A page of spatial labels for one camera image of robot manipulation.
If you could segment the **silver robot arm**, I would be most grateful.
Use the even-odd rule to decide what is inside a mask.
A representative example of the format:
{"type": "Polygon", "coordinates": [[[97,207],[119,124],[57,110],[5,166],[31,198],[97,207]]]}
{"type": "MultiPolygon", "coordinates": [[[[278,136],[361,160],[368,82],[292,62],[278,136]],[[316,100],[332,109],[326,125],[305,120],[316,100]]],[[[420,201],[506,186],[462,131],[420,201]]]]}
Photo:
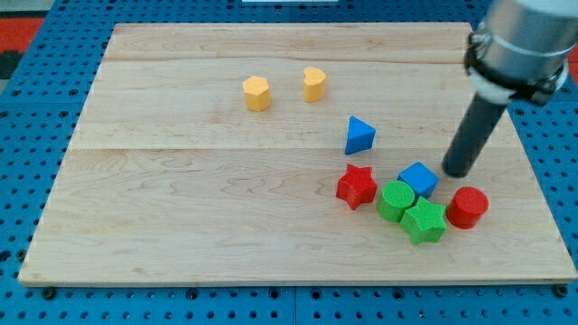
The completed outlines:
{"type": "Polygon", "coordinates": [[[568,77],[577,45],[577,0],[496,0],[468,40],[464,66],[494,105],[543,106],[568,77]]]}

